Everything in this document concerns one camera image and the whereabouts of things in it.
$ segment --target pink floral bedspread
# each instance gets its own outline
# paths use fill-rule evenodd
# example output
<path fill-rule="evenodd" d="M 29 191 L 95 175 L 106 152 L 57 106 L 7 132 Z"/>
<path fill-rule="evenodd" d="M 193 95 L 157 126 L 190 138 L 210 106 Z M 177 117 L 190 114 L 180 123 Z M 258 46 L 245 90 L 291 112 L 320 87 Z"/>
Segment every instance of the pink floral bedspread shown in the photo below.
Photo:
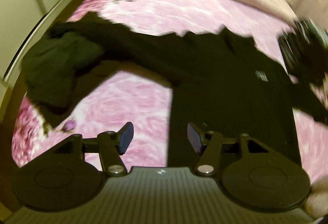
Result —
<path fill-rule="evenodd" d="M 277 35 L 288 25 L 236 1 L 85 0 L 69 20 L 78 20 L 88 11 L 152 35 L 171 31 L 182 35 L 186 30 L 218 33 L 225 25 L 237 34 L 252 35 L 261 51 L 283 64 Z M 318 92 L 318 96 L 327 102 L 322 93 Z M 103 131 L 117 131 L 131 121 L 134 138 L 122 156 L 127 168 L 164 167 L 171 98 L 170 88 L 121 71 L 84 98 L 69 118 L 53 130 L 25 96 L 13 135 L 13 159 L 23 166 L 70 134 L 91 138 Z M 295 110 L 294 115 L 303 168 L 313 182 L 328 174 L 328 129 L 302 112 Z M 86 161 L 101 169 L 97 154 L 87 154 Z"/>

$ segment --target dark fabric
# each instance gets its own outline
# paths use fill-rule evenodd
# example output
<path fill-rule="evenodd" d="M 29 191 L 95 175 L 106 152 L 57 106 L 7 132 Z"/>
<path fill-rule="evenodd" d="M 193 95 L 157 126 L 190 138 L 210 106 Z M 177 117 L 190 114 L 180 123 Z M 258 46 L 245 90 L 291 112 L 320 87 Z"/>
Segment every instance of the dark fabric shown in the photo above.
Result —
<path fill-rule="evenodd" d="M 52 127 L 57 127 L 72 113 L 76 105 L 88 96 L 108 77 L 113 75 L 119 67 L 118 61 L 103 60 L 96 62 L 75 74 L 71 101 L 67 108 L 56 108 L 46 104 L 39 105 L 39 111 Z"/>
<path fill-rule="evenodd" d="M 93 64 L 103 54 L 102 46 L 73 32 L 61 38 L 45 34 L 22 60 L 27 96 L 36 104 L 67 108 L 76 71 Z"/>
<path fill-rule="evenodd" d="M 323 122 L 327 110 L 308 86 L 294 85 L 279 63 L 258 51 L 253 38 L 227 28 L 219 35 L 151 36 L 98 19 L 88 13 L 54 26 L 50 34 L 74 31 L 113 59 L 133 61 L 172 82 L 169 166 L 194 167 L 199 160 L 187 139 L 189 122 L 226 137 L 248 133 L 301 164 L 292 107 Z"/>
<path fill-rule="evenodd" d="M 318 224 L 328 224 L 328 215 L 325 215 L 323 220 L 321 220 Z"/>

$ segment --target black sleeve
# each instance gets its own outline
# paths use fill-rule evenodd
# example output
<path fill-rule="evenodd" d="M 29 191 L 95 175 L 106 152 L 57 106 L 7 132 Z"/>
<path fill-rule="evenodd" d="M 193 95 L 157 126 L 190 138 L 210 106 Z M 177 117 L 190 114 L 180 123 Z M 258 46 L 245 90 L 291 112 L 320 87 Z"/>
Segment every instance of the black sleeve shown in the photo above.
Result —
<path fill-rule="evenodd" d="M 88 13 L 88 18 L 63 23 L 50 29 L 52 37 L 74 31 L 102 45 L 110 59 L 130 60 L 161 74 L 173 85 L 193 75 L 196 49 L 175 33 L 153 36 L 132 32 L 122 24 L 114 24 Z"/>
<path fill-rule="evenodd" d="M 282 84 L 286 92 L 288 92 L 292 107 L 309 114 L 315 121 L 327 124 L 328 111 L 312 92 L 309 84 L 293 84 L 284 68 L 278 63 L 277 70 Z"/>

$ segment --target black jacket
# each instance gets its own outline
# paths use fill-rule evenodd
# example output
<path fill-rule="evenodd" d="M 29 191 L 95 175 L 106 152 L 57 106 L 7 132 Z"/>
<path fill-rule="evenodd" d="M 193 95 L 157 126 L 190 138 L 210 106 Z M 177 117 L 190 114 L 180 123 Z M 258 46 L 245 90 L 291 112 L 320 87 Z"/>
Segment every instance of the black jacket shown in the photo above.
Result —
<path fill-rule="evenodd" d="M 193 167 L 199 159 L 187 139 L 189 122 L 226 137 L 248 133 L 301 164 L 292 108 L 317 121 L 328 116 L 309 87 L 293 84 L 279 63 L 256 49 L 253 38 L 227 28 L 219 35 L 151 36 L 89 13 L 56 25 L 50 34 L 67 31 L 101 45 L 113 59 L 131 60 L 171 81 L 169 166 Z"/>

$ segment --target round black pad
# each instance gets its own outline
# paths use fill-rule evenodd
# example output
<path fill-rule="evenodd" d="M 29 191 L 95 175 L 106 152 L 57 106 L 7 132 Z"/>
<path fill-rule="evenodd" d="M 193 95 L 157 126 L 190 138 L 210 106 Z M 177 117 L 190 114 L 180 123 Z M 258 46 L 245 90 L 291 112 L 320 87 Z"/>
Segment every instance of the round black pad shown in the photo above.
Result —
<path fill-rule="evenodd" d="M 57 211 L 87 202 L 101 183 L 100 172 L 92 165 L 73 155 L 56 154 L 23 166 L 12 187 L 25 206 Z"/>
<path fill-rule="evenodd" d="M 299 206 L 310 190 L 308 175 L 288 159 L 270 157 L 250 154 L 231 164 L 222 174 L 222 187 L 233 199 L 255 210 L 277 212 Z"/>

